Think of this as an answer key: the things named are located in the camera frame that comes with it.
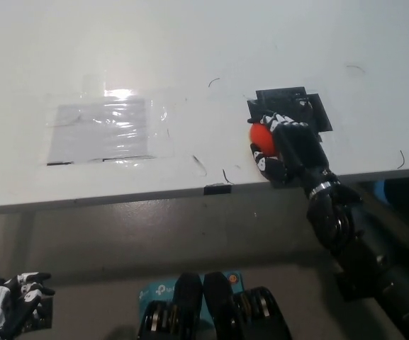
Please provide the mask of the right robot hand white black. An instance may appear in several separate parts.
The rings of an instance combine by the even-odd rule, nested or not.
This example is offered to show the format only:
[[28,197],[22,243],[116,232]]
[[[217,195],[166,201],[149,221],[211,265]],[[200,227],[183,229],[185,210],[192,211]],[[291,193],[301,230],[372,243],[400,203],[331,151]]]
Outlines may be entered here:
[[249,123],[259,123],[272,137],[275,153],[269,156],[256,142],[250,149],[257,168],[274,185],[297,180],[309,196],[323,183],[337,183],[324,150],[309,124],[297,122],[287,115],[269,112]]

